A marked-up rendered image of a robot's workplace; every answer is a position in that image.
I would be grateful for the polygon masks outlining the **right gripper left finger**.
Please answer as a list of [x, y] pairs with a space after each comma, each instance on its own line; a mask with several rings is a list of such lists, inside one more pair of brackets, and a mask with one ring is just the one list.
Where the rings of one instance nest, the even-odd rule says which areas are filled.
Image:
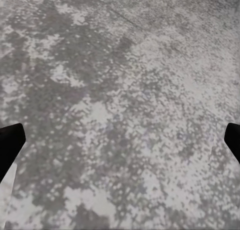
[[0, 183], [26, 142], [22, 123], [0, 128]]

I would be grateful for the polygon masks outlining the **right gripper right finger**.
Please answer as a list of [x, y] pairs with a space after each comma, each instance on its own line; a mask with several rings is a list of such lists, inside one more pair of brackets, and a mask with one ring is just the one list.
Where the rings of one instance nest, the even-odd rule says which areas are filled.
[[240, 125], [228, 123], [224, 141], [240, 163]]

